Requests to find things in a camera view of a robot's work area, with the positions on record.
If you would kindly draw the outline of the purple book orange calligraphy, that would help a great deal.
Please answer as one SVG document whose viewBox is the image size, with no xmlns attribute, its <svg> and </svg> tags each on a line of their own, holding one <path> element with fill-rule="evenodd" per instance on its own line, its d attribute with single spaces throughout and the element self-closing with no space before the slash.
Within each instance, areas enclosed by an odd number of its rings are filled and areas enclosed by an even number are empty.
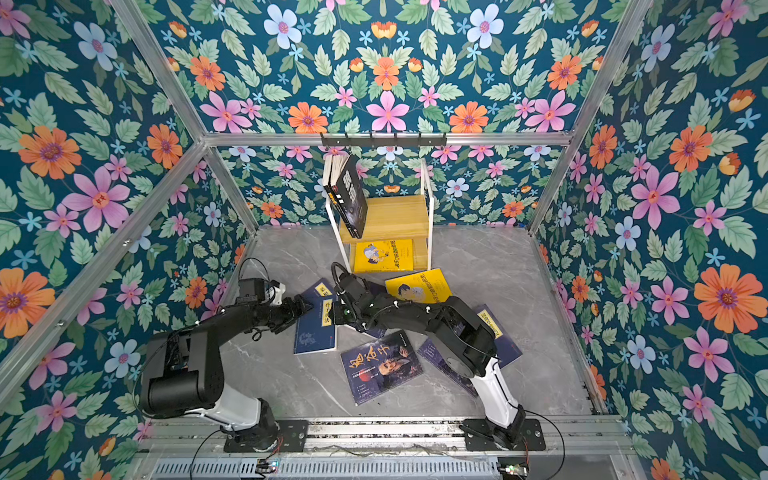
<svg viewBox="0 0 768 480">
<path fill-rule="evenodd" d="M 365 404 L 424 373 L 404 330 L 344 351 L 340 358 L 356 405 Z"/>
</svg>

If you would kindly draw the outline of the black book red spine text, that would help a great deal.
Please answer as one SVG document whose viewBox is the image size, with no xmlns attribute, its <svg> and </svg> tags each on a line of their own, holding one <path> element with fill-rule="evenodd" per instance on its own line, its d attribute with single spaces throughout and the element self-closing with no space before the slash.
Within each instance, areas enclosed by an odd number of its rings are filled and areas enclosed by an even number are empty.
<svg viewBox="0 0 768 480">
<path fill-rule="evenodd" d="M 325 160 L 323 168 L 322 186 L 333 206 L 337 205 L 336 194 L 334 191 L 336 185 L 336 171 L 338 170 L 339 165 L 343 163 L 344 159 L 344 155 L 332 155 Z"/>
</svg>

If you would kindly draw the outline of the navy book Sunzi label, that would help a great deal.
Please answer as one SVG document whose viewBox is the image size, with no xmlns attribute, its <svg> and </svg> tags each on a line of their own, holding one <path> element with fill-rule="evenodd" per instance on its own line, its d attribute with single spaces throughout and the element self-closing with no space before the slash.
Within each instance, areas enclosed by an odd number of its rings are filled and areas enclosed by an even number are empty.
<svg viewBox="0 0 768 480">
<path fill-rule="evenodd" d="M 362 304 L 350 305 L 346 303 L 341 295 L 341 291 L 342 289 L 339 286 L 335 286 L 333 289 L 335 294 L 331 307 L 333 324 L 350 327 L 356 332 L 364 333 L 374 339 L 383 338 L 387 333 L 387 329 L 381 323 L 376 325 L 372 323 L 373 310 L 371 307 L 366 307 Z"/>
</svg>

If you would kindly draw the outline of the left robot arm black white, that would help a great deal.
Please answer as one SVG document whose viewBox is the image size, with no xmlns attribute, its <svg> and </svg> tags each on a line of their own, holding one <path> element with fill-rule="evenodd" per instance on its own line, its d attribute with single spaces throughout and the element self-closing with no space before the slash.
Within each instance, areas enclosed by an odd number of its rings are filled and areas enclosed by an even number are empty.
<svg viewBox="0 0 768 480">
<path fill-rule="evenodd" d="M 280 427 L 271 407 L 227 383 L 221 347 L 244 333 L 279 334 L 312 310 L 300 296 L 279 305 L 243 300 L 195 326 L 154 335 L 143 367 L 140 410 L 155 419 L 198 417 L 235 442 L 257 451 L 274 449 Z"/>
</svg>

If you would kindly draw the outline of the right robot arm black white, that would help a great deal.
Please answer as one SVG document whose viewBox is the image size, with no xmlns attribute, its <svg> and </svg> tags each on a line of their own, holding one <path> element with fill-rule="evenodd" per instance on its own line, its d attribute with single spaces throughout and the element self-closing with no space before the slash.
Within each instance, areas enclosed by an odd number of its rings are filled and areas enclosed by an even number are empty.
<svg viewBox="0 0 768 480">
<path fill-rule="evenodd" d="M 456 296 L 426 304 L 401 300 L 384 288 L 374 291 L 373 286 L 356 275 L 344 274 L 334 287 L 334 321 L 359 332 L 381 327 L 427 336 L 445 363 L 470 380 L 483 404 L 486 430 L 475 434 L 512 449 L 520 438 L 526 412 L 502 375 L 491 327 Z"/>
</svg>

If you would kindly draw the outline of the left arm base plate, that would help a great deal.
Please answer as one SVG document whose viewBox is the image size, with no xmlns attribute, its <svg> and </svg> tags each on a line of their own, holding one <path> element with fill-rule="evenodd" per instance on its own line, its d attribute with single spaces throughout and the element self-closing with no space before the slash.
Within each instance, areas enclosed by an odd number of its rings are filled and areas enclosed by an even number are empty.
<svg viewBox="0 0 768 480">
<path fill-rule="evenodd" d="M 277 420 L 234 433 L 228 433 L 226 453 L 302 452 L 308 438 L 306 420 Z"/>
</svg>

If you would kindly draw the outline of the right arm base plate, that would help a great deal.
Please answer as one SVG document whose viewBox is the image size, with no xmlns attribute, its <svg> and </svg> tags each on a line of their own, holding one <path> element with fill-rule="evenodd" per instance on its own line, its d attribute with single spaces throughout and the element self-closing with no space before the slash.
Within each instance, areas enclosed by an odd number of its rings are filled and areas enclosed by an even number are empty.
<svg viewBox="0 0 768 480">
<path fill-rule="evenodd" d="M 459 425 L 468 451 L 544 451 L 541 423 L 526 418 L 516 430 L 501 428 L 486 419 L 465 419 Z"/>
</svg>

